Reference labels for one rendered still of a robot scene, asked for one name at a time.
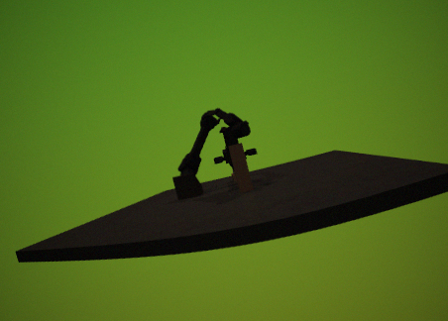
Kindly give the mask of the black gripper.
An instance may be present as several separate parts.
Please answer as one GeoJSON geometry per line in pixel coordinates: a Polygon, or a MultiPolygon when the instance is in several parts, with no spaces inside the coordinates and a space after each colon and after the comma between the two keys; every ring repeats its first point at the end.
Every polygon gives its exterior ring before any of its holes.
{"type": "MultiPolygon", "coordinates": [[[[232,145],[236,145],[236,144],[239,144],[238,139],[225,142],[228,156],[227,157],[214,158],[215,164],[220,163],[222,161],[226,161],[226,163],[229,163],[231,165],[231,167],[233,168],[233,170],[234,170],[228,147],[232,146],[232,145]]],[[[252,155],[256,155],[257,154],[257,150],[256,149],[250,149],[250,150],[246,150],[244,153],[245,153],[245,156],[252,156],[252,155]]]]}

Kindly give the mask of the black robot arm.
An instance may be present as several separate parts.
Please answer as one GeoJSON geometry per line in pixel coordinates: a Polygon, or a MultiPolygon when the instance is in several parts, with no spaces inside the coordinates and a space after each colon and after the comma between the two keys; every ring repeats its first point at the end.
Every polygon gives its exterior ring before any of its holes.
{"type": "Polygon", "coordinates": [[[224,122],[228,126],[230,126],[227,128],[222,127],[219,132],[223,133],[225,142],[249,136],[251,133],[249,122],[243,121],[234,113],[227,113],[218,108],[216,110],[203,113],[200,120],[200,131],[193,144],[193,147],[190,153],[185,155],[185,157],[182,159],[181,165],[178,168],[178,171],[181,172],[180,176],[189,173],[193,173],[194,175],[197,174],[201,162],[201,158],[199,156],[200,152],[203,148],[209,131],[219,124],[220,119],[223,119],[224,122]],[[212,115],[218,116],[219,119],[216,119],[212,115]]]}

